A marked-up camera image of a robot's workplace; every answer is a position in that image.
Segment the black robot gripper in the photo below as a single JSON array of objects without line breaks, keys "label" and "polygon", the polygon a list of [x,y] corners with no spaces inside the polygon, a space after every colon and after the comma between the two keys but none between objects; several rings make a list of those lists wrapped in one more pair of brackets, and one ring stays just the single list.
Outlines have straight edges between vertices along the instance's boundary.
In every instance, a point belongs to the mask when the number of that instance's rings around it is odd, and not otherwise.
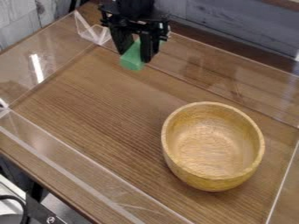
[{"label": "black robot gripper", "polygon": [[140,59],[148,63],[159,52],[160,40],[169,35],[169,15],[155,0],[108,0],[99,5],[101,24],[109,29],[116,50],[123,55],[140,37]]}]

